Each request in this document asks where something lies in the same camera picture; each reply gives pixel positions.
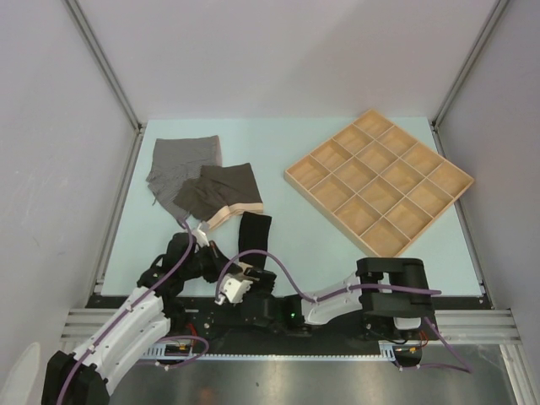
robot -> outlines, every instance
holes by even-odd
[[[154,343],[188,326],[205,330],[211,325],[217,331],[208,339],[211,342],[231,331],[248,339],[262,336],[267,343],[286,340],[287,348],[300,355],[310,347],[323,355],[341,354],[337,345],[327,343],[338,333],[360,345],[386,340],[395,343],[397,356],[402,354],[400,364],[419,363],[420,347],[403,350],[403,345],[422,340],[423,329],[429,332],[422,319],[435,322],[431,295],[440,294],[429,289],[421,260],[360,259],[356,270],[340,283],[307,294],[298,290],[277,258],[264,252],[278,262],[298,293],[275,297],[275,273],[243,268],[199,229],[193,234],[188,230],[173,236],[166,253],[154,260],[94,336],[70,354],[58,351],[51,357],[42,405],[108,404],[122,377]],[[184,283],[194,278],[216,283],[215,297],[189,303],[179,297]],[[234,345],[235,338],[229,340]],[[272,344],[265,346],[272,350]],[[169,348],[185,359],[157,364],[166,370],[189,364],[209,350],[207,339],[184,335]]]

wooden tray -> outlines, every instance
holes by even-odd
[[[368,256],[399,256],[474,182],[369,110],[285,171]]]

black sock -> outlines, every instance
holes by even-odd
[[[257,213],[245,212],[240,221],[240,231],[238,235],[238,252],[249,251],[250,249],[268,250],[268,234],[272,217]],[[264,268],[267,257],[264,255],[243,256],[240,261],[251,264],[253,267]]]

gray cloth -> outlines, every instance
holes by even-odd
[[[184,182],[174,203],[208,223],[220,226],[232,215],[262,212],[262,199],[251,165],[203,166],[198,179]]]
[[[156,139],[152,169],[146,178],[155,199],[175,219],[186,219],[189,211],[173,200],[184,181],[196,179],[203,165],[221,165],[221,149],[217,135],[194,139]]]

light blue tabletop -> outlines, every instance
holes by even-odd
[[[176,221],[158,204],[145,181],[156,138],[201,138],[219,135],[223,165],[250,162],[264,202],[273,217],[268,250],[289,269],[306,292],[342,281],[355,271],[365,254],[316,211],[284,180],[284,170],[330,138],[354,117],[256,120],[150,121],[116,233],[105,273],[103,295],[128,295],[140,274],[165,252]],[[392,118],[435,150],[429,123],[423,117]],[[228,257],[238,253],[240,217],[221,225],[208,237]],[[402,255],[424,260],[429,286],[443,295],[481,295],[456,209],[450,207]],[[276,295],[293,294],[279,268],[267,259],[267,270],[278,275]],[[186,283],[182,295],[211,295],[214,284]]]

